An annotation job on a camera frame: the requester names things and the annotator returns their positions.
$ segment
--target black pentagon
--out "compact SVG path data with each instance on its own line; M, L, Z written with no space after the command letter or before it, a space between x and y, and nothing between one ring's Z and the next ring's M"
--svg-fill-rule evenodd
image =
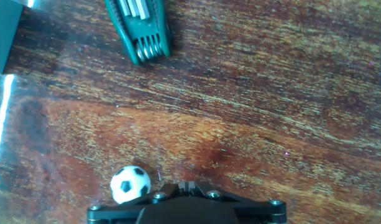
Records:
M144 174L144 172L140 168L135 168L134 171L137 175L143 175Z
M126 169L125 167L121 168L118 172L116 172L115 175L119 175L122 171L124 171L124 169Z
M140 190L140 196L147 194L148 190L149 190L149 188L146 185L144 187L142 187L142 189Z
M131 190L131 183L129 182L129 181L123 181L122 183L121 183L121 190L123 191L123 192L125 192L125 193L127 193L128 191L130 191Z

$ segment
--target wooden surface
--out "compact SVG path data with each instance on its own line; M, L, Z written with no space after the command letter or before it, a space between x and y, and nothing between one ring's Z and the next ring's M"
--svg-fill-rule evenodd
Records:
M143 67L102 1L24 10L0 223L84 223L131 164L280 198L289 223L381 223L381 0L166 5L173 56Z

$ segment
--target soccer ball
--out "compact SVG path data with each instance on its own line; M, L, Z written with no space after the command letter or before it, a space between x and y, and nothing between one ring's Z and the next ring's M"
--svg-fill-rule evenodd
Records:
M110 188L113 199L121 204L149 193L150 177L140 167L123 167L111 179Z

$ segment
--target small soccer ball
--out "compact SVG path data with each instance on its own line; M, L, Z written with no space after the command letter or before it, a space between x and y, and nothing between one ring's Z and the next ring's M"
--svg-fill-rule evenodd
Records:
M140 167L123 167L111 179L110 188L113 199L121 204L149 193L150 177Z

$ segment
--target dark object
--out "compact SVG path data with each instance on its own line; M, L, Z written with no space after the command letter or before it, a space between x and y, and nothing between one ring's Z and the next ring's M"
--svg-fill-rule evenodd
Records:
M115 207L87 210L88 224L240 224L286 223L280 200L255 202L209 184L180 182Z
M143 171L140 168L135 168L134 170L135 170L135 173L137 175L143 175L144 174Z
M127 193L128 191L130 191L131 190L131 183L128 181L128 180L126 180L126 181L123 181L122 183L121 183L121 190L123 191L123 192L125 192L125 193Z

